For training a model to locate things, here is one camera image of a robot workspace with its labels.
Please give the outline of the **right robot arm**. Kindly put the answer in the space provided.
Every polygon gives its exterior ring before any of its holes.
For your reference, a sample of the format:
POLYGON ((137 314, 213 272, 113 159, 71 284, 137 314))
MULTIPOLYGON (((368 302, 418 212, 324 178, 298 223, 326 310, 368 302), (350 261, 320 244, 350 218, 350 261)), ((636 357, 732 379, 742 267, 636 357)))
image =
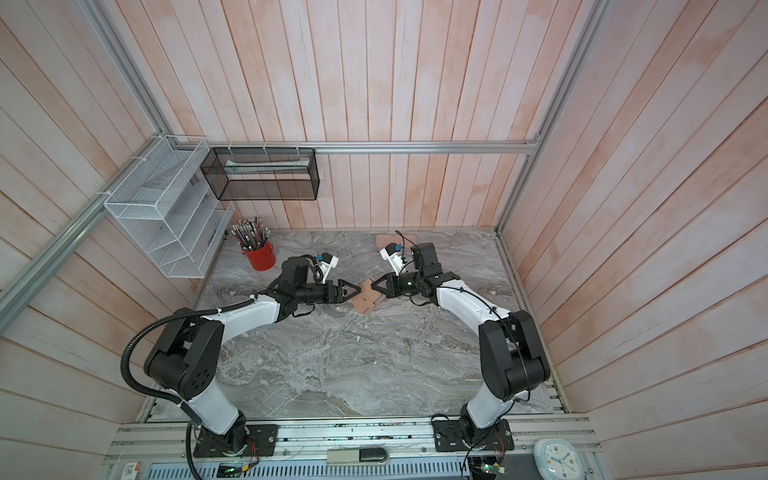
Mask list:
POLYGON ((550 377, 550 365, 535 321, 524 311, 499 307, 472 290, 453 272, 444 271, 435 247, 422 243, 411 247, 390 243, 380 250, 392 271, 373 281, 371 288, 388 298, 421 296, 428 305, 456 316, 478 335, 483 384, 456 420, 433 424, 439 451, 482 449, 489 440, 503 447, 506 425, 502 418, 550 377))

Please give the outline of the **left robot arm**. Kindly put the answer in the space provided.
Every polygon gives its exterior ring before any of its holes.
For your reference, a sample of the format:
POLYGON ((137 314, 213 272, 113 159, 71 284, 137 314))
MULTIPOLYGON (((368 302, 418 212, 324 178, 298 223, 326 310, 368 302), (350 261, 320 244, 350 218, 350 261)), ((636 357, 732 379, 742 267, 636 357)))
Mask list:
POLYGON ((223 455, 243 453, 252 445, 246 417, 215 380, 221 347, 262 326, 298 318, 301 305, 342 304, 360 294, 361 288, 349 281, 328 279, 337 263, 329 253, 293 256, 282 263, 275 280, 246 300, 207 310, 180 309, 144 327, 121 356, 123 380, 141 394, 178 406, 223 455), (143 370, 157 389, 141 384, 130 368, 135 348, 156 329, 162 332, 143 370))

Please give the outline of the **red pen cup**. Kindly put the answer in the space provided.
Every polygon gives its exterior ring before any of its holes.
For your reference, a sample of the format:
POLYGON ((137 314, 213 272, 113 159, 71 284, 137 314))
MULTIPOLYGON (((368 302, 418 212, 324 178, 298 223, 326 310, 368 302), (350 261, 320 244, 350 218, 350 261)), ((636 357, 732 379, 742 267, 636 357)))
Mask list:
POLYGON ((248 259, 251 267, 259 272, 265 272, 276 264, 276 255, 272 244, 266 241, 259 249, 242 248, 242 253, 248 259))

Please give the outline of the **grey black handheld device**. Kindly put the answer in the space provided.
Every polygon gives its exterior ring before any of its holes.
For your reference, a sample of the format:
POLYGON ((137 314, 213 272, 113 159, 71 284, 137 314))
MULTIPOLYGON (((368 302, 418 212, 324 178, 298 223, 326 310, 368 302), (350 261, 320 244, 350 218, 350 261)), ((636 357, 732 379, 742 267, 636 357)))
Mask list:
POLYGON ((328 465, 385 464, 389 453, 383 447, 341 448, 327 451, 328 465))

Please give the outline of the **white analog clock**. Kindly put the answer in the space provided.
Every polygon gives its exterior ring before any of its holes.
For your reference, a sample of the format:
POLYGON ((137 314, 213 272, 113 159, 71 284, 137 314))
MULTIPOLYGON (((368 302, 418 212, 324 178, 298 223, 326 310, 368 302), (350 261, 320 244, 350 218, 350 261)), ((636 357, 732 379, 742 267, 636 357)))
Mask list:
POLYGON ((543 480, 584 480, 586 468, 575 446, 559 438, 534 444, 534 461, 543 480))

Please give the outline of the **black mesh wall basket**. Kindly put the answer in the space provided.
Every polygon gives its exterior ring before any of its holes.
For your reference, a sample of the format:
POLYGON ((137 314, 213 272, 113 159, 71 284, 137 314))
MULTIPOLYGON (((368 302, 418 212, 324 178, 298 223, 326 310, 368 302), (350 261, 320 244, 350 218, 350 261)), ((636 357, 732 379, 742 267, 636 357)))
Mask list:
POLYGON ((314 201, 320 186, 311 148, 215 147, 201 171, 224 201, 314 201))

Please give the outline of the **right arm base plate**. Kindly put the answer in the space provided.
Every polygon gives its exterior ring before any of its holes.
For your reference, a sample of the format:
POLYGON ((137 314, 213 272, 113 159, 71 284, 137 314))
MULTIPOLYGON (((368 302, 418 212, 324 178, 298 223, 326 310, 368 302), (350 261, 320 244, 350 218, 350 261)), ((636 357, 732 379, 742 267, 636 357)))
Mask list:
POLYGON ((472 450, 505 453, 514 449, 509 423, 504 419, 496 420, 487 428, 475 427, 469 418, 464 417, 456 420, 434 418, 430 423, 438 452, 472 450))

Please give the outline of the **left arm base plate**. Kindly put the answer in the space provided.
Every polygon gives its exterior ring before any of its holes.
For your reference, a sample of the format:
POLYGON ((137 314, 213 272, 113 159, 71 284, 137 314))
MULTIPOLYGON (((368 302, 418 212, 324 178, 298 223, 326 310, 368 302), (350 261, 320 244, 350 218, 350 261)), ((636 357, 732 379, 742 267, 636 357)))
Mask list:
POLYGON ((193 450, 196 458, 271 457, 278 438, 277 424, 236 424, 218 435, 202 427, 193 450))

